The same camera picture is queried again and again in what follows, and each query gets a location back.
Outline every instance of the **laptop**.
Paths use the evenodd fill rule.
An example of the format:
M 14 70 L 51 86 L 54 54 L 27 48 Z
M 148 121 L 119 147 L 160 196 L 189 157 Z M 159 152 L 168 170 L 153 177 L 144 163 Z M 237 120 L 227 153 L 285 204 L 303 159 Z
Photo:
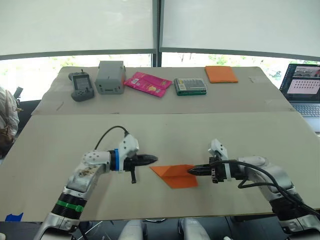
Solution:
M 280 91 L 312 129 L 320 132 L 320 65 L 291 63 Z

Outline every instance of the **laptop screen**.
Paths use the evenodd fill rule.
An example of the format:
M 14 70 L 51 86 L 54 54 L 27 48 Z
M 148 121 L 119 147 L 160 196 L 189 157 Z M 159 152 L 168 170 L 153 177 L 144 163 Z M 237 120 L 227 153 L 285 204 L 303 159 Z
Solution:
M 280 91 L 288 101 L 320 103 L 320 65 L 289 64 Z

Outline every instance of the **laptop keyboard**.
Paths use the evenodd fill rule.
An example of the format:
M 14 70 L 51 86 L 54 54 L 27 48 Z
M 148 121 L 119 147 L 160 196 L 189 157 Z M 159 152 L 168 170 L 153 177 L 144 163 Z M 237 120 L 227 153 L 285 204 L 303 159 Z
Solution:
M 294 105 L 303 117 L 320 117 L 320 106 L 315 105 Z

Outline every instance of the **blue tape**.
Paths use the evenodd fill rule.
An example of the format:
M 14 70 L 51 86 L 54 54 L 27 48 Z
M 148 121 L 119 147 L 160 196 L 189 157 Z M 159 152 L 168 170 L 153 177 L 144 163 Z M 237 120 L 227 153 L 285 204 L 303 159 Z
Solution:
M 119 171 L 119 152 L 118 152 L 118 148 L 114 149 L 114 153 L 115 153 L 115 170 Z
M 5 222 L 21 222 L 22 216 L 24 213 L 22 212 L 20 215 L 9 214 L 5 217 Z

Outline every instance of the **gray box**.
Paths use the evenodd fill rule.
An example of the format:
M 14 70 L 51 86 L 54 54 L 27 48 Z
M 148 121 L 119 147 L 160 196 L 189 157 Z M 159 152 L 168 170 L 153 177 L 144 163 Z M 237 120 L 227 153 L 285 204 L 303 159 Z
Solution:
M 100 61 L 94 82 L 99 94 L 122 94 L 126 68 L 123 61 Z

